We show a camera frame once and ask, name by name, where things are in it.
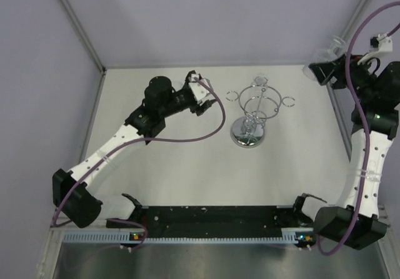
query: clear plastic cup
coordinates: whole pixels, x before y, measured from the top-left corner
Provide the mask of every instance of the clear plastic cup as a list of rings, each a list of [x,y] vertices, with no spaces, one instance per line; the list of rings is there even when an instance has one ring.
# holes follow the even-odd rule
[[[342,56],[347,50],[347,42],[337,36],[332,36],[329,40],[329,48],[327,49],[317,49],[311,60],[306,63],[302,71],[311,80],[317,81],[314,73],[308,68],[310,63],[321,63],[330,62],[336,60],[338,57]]]
[[[268,78],[265,74],[256,74],[252,79],[252,85],[256,86],[266,86],[268,84]]]

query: wire ring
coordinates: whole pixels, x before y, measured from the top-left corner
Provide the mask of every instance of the wire ring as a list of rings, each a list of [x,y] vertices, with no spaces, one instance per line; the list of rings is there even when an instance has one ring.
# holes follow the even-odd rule
[[[244,111],[244,114],[247,115],[247,116],[252,116],[253,118],[256,117],[256,116],[253,115],[252,113],[247,112],[247,111],[246,111],[246,105],[245,105],[245,107],[243,107],[242,102],[241,102],[241,96],[242,96],[243,92],[245,92],[245,91],[248,90],[249,88],[253,88],[253,87],[265,87],[266,89],[271,89],[271,90],[275,91],[276,94],[279,96],[279,104],[278,104],[275,100],[271,99],[270,97],[263,96],[264,99],[269,99],[270,101],[272,101],[272,102],[276,105],[276,108],[274,109],[275,114],[272,115],[272,116],[268,116],[266,119],[275,117],[275,116],[279,113],[279,109],[280,109],[280,107],[281,107],[281,105],[282,105],[282,103],[283,103],[283,98],[282,98],[282,96],[281,96],[281,94],[279,93],[278,90],[276,90],[275,88],[270,87],[270,86],[250,85],[250,86],[244,88],[244,89],[239,93],[239,97],[238,97],[239,106],[240,106],[240,108],[242,108],[242,110]]]
[[[227,96],[229,96],[230,94],[236,94],[236,98],[235,99],[229,99]],[[239,94],[235,91],[235,90],[230,90],[230,91],[228,91],[227,93],[226,93],[226,99],[228,100],[228,101],[230,101],[230,102],[235,102],[235,101],[237,101],[238,99],[239,99]]]
[[[260,98],[259,96],[253,96],[252,98],[248,99],[248,100],[245,102],[245,104],[244,104],[244,109],[243,109],[243,111],[244,111],[244,114],[245,114],[246,116],[248,116],[248,117],[253,117],[253,118],[256,118],[256,119],[260,119],[263,123],[265,123],[267,119],[274,118],[274,117],[279,113],[279,105],[278,105],[278,103],[277,103],[274,99],[271,99],[271,98],[269,98],[269,97],[267,97],[267,96],[263,96],[263,97],[262,97],[263,99],[268,99],[268,100],[270,100],[271,102],[273,102],[273,103],[276,105],[276,108],[274,109],[275,114],[273,114],[272,116],[267,116],[266,113],[264,113],[264,112],[262,112],[262,111],[258,111],[258,113],[261,113],[261,114],[265,115],[265,118],[260,118],[260,117],[258,117],[258,116],[256,116],[256,115],[253,114],[253,113],[257,112],[257,111],[253,111],[253,112],[251,112],[251,113],[248,112],[248,111],[246,111],[246,106],[247,106],[248,102],[250,102],[250,101],[253,100],[253,99],[259,99],[259,98]]]
[[[285,106],[285,107],[293,107],[293,106],[295,105],[295,103],[293,103],[292,105],[285,104],[285,102],[284,102],[285,99],[291,99],[293,102],[296,101],[296,99],[295,99],[295,98],[292,98],[291,96],[285,96],[285,97],[282,99],[282,104],[283,104],[283,106]]]

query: round metal base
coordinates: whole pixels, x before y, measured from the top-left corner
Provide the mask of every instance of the round metal base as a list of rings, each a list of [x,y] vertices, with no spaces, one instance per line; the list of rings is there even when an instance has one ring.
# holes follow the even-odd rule
[[[255,148],[264,141],[265,130],[261,124],[255,124],[250,132],[246,132],[246,127],[243,125],[245,120],[245,116],[235,120],[231,127],[231,137],[243,148]]]

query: white cable tie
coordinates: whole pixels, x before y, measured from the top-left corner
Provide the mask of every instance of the white cable tie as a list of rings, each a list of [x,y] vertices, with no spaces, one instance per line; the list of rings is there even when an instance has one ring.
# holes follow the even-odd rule
[[[349,173],[348,176],[355,175],[360,178],[365,178],[366,180],[370,180],[372,182],[381,182],[381,177],[382,173],[375,173],[374,171],[368,171],[368,170],[362,170],[362,169],[356,169],[356,170],[351,170],[352,173]]]
[[[97,150],[96,153],[101,157],[102,160],[104,160],[105,163],[107,163],[109,166],[111,166],[114,171],[117,170],[117,165],[113,163],[110,158],[107,156],[106,152],[103,152],[101,150]]]

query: metal floor panel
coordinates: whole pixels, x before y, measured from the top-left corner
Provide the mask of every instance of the metal floor panel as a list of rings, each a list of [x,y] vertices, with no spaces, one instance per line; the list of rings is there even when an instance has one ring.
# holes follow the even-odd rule
[[[388,278],[376,245],[362,251],[343,248],[331,257],[294,246],[146,245],[132,253],[109,248],[82,263],[103,246],[63,244],[54,279]],[[324,242],[325,248],[332,246]]]

